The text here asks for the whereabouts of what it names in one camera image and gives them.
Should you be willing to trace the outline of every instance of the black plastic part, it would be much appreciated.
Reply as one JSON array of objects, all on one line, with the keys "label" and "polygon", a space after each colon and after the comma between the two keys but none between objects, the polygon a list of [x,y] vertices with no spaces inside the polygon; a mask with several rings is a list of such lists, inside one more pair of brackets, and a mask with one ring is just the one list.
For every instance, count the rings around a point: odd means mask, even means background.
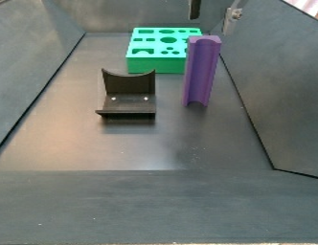
[{"label": "black plastic part", "polygon": [[95,112],[103,117],[144,116],[153,118],[156,103],[156,70],[148,74],[128,76],[109,73],[102,69],[106,91],[102,110]]},{"label": "black plastic part", "polygon": [[197,19],[200,16],[201,0],[190,0],[189,19]]}]

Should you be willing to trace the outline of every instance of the purple block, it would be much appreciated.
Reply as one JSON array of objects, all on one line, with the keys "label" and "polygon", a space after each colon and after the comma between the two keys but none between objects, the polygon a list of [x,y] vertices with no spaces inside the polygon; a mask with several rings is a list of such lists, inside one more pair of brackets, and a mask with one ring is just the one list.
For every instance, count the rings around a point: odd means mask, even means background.
[{"label": "purple block", "polygon": [[184,80],[184,106],[199,101],[208,106],[221,41],[216,35],[190,36]]}]

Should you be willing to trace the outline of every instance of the gray floor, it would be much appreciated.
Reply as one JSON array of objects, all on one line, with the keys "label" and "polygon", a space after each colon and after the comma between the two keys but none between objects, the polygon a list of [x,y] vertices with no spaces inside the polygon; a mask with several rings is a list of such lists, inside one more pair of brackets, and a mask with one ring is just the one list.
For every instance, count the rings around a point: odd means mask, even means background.
[{"label": "gray floor", "polygon": [[318,242],[318,180],[271,169],[221,63],[208,108],[158,75],[154,123],[95,114],[128,45],[83,38],[0,149],[0,243]]},{"label": "gray floor", "polygon": [[105,123],[101,68],[128,72],[128,34],[87,35],[0,152],[0,170],[271,169],[221,63],[208,108],[157,75],[154,123]]}]

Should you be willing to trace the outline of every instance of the green block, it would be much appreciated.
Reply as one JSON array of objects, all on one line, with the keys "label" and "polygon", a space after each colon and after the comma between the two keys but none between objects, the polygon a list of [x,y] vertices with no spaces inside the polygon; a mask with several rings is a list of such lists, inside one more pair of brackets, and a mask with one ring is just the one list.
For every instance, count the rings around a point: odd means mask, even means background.
[{"label": "green block", "polygon": [[188,37],[199,28],[134,28],[126,53],[129,73],[185,72]]}]

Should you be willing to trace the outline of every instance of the shape sorter hole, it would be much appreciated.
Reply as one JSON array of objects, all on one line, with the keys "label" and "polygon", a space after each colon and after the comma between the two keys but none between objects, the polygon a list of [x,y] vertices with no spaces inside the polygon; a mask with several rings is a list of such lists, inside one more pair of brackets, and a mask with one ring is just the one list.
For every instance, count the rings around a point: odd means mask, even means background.
[{"label": "shape sorter hole", "polygon": [[154,33],[154,30],[138,30],[140,34],[150,34]]},{"label": "shape sorter hole", "polygon": [[133,54],[149,54],[149,55],[153,55],[154,54],[154,49],[133,49],[132,53]]},{"label": "shape sorter hole", "polygon": [[160,30],[158,32],[160,32],[160,33],[165,33],[165,34],[174,33],[174,31],[173,31],[173,30]]},{"label": "shape sorter hole", "polygon": [[174,43],[177,42],[177,39],[174,37],[164,37],[160,41],[165,43]]}]

